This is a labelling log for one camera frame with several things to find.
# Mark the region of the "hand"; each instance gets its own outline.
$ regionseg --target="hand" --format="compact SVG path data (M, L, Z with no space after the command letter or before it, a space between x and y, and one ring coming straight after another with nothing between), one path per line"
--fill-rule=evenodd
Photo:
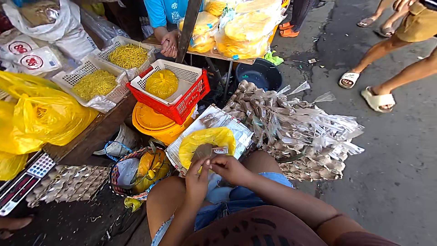
M187 192L185 200L191 205L201 206L208 192L208 170L211 168L210 161L207 159L198 160L192 163L185 176L185 186Z
M167 57L176 58L177 56L177 32L166 33L161 41L161 54Z
M401 11L406 4L408 6L411 6L416 1L417 0L395 0L395 2L393 3L393 10L394 11Z
M215 173L237 186L247 186L254 175L230 155L217 155L211 160L211 167Z

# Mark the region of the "flip flop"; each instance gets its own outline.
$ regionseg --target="flip flop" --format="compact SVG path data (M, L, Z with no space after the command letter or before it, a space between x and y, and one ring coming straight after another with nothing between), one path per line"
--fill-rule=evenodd
M395 33L395 29L393 27L380 27L378 31L373 31L384 38L390 38Z
M359 77L360 74L358 73L347 72L343 74L343 76L341 76L340 80L338 81L338 85L345 89L351 89L352 87L354 87ZM343 79L349 80L350 82L352 82L352 84L349 86L345 85L344 83L341 82Z
M295 37L297 37L299 35L299 32L294 32L290 28L290 29L286 29L286 30L280 31L279 35L281 35L281 37L295 38Z
M381 113L389 113L393 110L394 105L396 104L395 99L393 98L393 94L385 94L385 95L374 95L371 92L371 86L368 86L364 90L361 91L361 96L366 100L369 107L371 107L376 112ZM393 105L389 109L381 109L381 106L384 105Z
M368 17L368 18L362 19L360 22L358 22L357 26L359 26L359 27L367 27L367 26L369 26L370 24L372 24L375 21L376 20Z
M284 24L280 24L279 25L279 30L283 31L283 30L287 30L290 29L292 27L294 27L295 25L291 25L290 22L285 22Z

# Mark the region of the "yellow noodle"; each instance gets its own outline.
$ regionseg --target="yellow noodle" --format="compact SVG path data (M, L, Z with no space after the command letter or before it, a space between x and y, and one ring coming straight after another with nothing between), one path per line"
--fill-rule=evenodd
M72 90L82 99L89 101L96 95L108 95L117 86L115 79L113 74L99 69L81 78Z
M124 69L131 69L143 65L148 58L147 55L146 49L133 44L128 44L116 48L109 54L108 60Z

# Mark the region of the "asphalt road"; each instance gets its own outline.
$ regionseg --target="asphalt road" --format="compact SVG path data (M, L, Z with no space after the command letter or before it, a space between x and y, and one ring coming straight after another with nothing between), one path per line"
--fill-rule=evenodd
M305 192L320 196L373 233L405 246L437 245L437 96L434 93L437 75L395 90L397 105L392 113L372 111L359 95L366 86L384 82L418 61L418 56L428 56L437 39L401 48L374 62L351 90L337 85L341 74L382 40L373 29L392 10L386 10L370 27L356 26L376 10L378 3L379 0L317 3L297 38L276 34L272 46L285 59L279 65L284 82L297 86L308 80L312 89L301 95L307 101L332 91L337 100L319 103L319 107L327 113L355 116L366 127L365 133L353 141L366 151L345 161L343 179L295 184ZM292 61L311 58L319 61L313 65Z

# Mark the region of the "white plastic basket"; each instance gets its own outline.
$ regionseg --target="white plastic basket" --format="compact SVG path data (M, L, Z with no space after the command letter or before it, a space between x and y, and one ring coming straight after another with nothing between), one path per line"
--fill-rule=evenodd
M191 86L196 83L198 78L202 75L202 69L197 67L191 67L188 65L171 62L163 59L158 59L154 63L152 63L152 70L148 72L144 77L137 76L134 80L131 81L131 86L135 87L142 93L152 97L153 99L162 102L166 105L173 105L177 103L177 101L185 95ZM161 99L157 96L154 96L148 92L146 92L146 81L147 78L150 77L153 73L160 70L170 70L178 79L179 86L177 90L167 99Z
M112 39L112 45L106 47L102 51L96 50L93 52L93 54L95 54L97 57L109 62L109 59L108 59L109 54L111 52L113 52L116 48L123 46L123 45L127 45L127 44L141 46L142 48L147 50L147 54L148 54L147 60L140 67L138 67L138 68L134 67L134 68L127 69L127 70L124 69L124 70L126 70L126 72L128 74L129 80L132 80L135 77L137 77L140 73L144 72L150 66L150 64L156 60L155 54L153 52L155 47L148 45L148 44L145 44L145 43L142 43L142 42L138 42L136 40L128 39L124 36L117 36L117 37Z
M129 92L129 89L126 87L126 84L129 82L126 71L124 71L120 67L110 62L104 61L95 56L87 56L84 59L82 59L82 62L83 64L80 65L75 70L73 70L72 72L69 73L66 73L64 71L59 72L57 75L52 77L52 81L55 82L57 85L59 85L59 87L61 87L62 90L72 95L83 106L89 106L99 110L100 112L106 113L109 111L109 109L114 107L115 104L121 101L121 99L123 99L123 97ZM89 105L89 102L94 100L95 97L92 98L90 101L86 101L83 98L79 97L72 90L73 86L77 82L79 82L81 78L83 78L87 74L93 73L98 69L107 71L117 77L115 79L117 86L108 95L104 95L105 96L104 99L113 102L113 104L111 103L112 107L109 108L107 107L102 108L101 104L97 106Z

